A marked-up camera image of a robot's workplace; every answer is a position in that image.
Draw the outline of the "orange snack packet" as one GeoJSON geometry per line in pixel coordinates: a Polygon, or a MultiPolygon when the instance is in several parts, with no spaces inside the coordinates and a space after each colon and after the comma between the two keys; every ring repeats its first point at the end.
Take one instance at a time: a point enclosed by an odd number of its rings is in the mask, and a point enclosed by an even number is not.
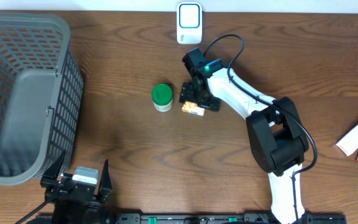
{"type": "Polygon", "coordinates": [[[192,103],[190,101],[186,101],[183,104],[181,110],[182,110],[182,112],[194,114],[194,115],[198,115],[198,116],[204,116],[204,113],[205,113],[204,108],[201,108],[196,103],[192,103]]]}

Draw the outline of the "green lid jar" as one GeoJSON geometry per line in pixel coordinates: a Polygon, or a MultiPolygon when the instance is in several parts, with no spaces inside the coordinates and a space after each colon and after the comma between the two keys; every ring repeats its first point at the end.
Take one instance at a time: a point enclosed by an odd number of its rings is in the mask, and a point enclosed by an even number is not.
{"type": "Polygon", "coordinates": [[[167,112],[173,106],[173,91],[167,84],[155,85],[152,89],[152,101],[159,112],[167,112]]]}

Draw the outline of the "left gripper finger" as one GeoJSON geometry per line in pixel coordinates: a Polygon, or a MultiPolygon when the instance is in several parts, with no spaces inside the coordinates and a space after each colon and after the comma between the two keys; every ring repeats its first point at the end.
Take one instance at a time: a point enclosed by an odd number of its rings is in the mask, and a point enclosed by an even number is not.
{"type": "Polygon", "coordinates": [[[103,165],[101,179],[98,188],[98,200],[101,204],[105,204],[112,192],[112,183],[109,175],[109,162],[106,159],[103,165]]]}
{"type": "Polygon", "coordinates": [[[58,159],[43,173],[42,179],[56,180],[62,168],[66,151],[63,151],[58,159]]]}

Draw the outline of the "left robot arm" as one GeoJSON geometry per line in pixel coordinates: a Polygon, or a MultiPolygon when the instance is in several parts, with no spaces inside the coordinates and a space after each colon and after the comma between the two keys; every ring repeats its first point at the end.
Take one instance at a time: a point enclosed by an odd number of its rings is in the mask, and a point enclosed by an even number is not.
{"type": "Polygon", "coordinates": [[[27,214],[20,222],[27,221],[49,203],[54,205],[50,215],[36,215],[28,223],[115,223],[113,214],[101,206],[112,193],[109,162],[103,169],[79,166],[73,174],[59,174],[65,153],[43,173],[40,186],[45,189],[45,201],[27,214]]]}

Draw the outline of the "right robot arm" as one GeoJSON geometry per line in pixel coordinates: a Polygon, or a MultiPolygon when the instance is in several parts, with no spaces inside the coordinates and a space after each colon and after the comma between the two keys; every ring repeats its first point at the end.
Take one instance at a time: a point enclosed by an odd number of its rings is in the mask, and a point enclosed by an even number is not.
{"type": "Polygon", "coordinates": [[[200,49],[185,54],[182,62],[191,76],[184,83],[180,103],[219,111],[226,102],[246,122],[252,155],[268,174],[272,193],[271,213],[278,223],[306,223],[300,174],[309,149],[308,134],[294,102],[267,96],[239,78],[220,59],[207,60],[200,49]]]}

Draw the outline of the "white green carton box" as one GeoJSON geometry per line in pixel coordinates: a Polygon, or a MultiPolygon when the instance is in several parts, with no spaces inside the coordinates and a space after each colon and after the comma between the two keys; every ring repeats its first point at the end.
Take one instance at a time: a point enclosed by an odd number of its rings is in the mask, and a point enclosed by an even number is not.
{"type": "Polygon", "coordinates": [[[350,156],[358,149],[358,124],[355,125],[347,134],[345,134],[337,143],[346,156],[350,156]]]}

